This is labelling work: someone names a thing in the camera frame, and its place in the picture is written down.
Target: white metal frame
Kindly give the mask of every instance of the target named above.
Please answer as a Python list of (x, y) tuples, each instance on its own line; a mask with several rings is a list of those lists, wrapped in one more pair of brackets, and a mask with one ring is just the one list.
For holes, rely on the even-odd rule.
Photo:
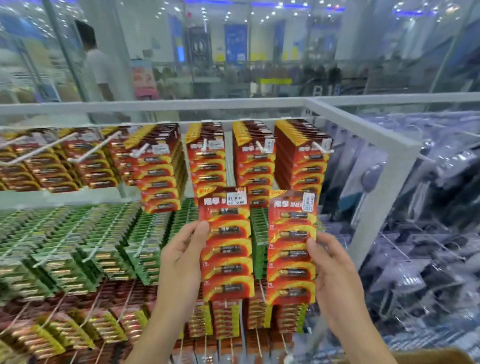
[[(330, 120), (350, 132), (364, 138), (369, 143), (378, 146), (388, 153), (377, 186), (368, 194), (360, 223), (353, 236), (348, 253), (357, 268), (362, 264), (381, 225), (385, 221), (400, 189), (403, 186), (415, 160), (419, 156), (420, 142), (404, 137), (398, 133), (386, 130), (364, 119), (340, 110), (338, 106), (360, 105), (403, 105), (430, 103), (463, 103), (480, 101), (480, 93), (448, 93), (448, 94), (411, 94), (411, 95), (366, 95), (339, 97), (292, 97), (292, 98), (249, 98), (249, 99), (218, 99), (218, 100), (171, 100), (171, 101), (125, 101), (125, 102), (92, 102), (92, 103), (52, 103), (52, 104), (21, 104), (1, 105), (0, 115), (11, 114), (72, 114), (89, 112), (133, 112), (133, 111), (166, 111), (166, 110), (209, 110), (209, 109), (268, 109), (268, 108), (303, 108), (302, 115), (312, 112)], [(265, 119), (267, 126), (272, 126), (275, 119)], [(234, 120), (219, 121), (231, 124)], [(186, 126), (190, 122), (179, 122)], [(89, 191), (80, 191), (74, 202), (88, 200)], [(62, 201), (66, 194), (52, 195)], [(127, 194), (127, 199), (135, 199), (134, 194)], [(307, 347), (316, 348), (319, 339), (324, 334), (325, 322), (320, 319), (314, 332), (309, 337)]]

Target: finger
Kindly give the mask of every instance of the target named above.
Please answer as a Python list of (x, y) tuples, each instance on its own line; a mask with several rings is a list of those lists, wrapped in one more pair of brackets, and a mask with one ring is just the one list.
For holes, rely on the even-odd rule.
[(173, 239), (165, 246), (163, 252), (165, 252), (167, 255), (171, 253), (185, 252), (188, 246), (188, 240), (192, 236), (198, 224), (198, 221), (194, 221), (190, 224), (184, 225), (180, 231), (175, 234)]
[(198, 264), (200, 259), (200, 253), (206, 245), (208, 234), (210, 233), (210, 225), (208, 221), (201, 221), (193, 233), (190, 244), (188, 245), (187, 250), (185, 251), (185, 259), (191, 264)]
[(309, 238), (307, 240), (307, 251), (312, 257), (314, 263), (323, 271), (328, 272), (329, 270), (334, 269), (334, 261), (331, 256), (327, 253), (324, 247), (317, 244), (314, 238)]
[(330, 256), (342, 264), (353, 264), (342, 244), (332, 234), (326, 232), (317, 233), (317, 243), (325, 245)]

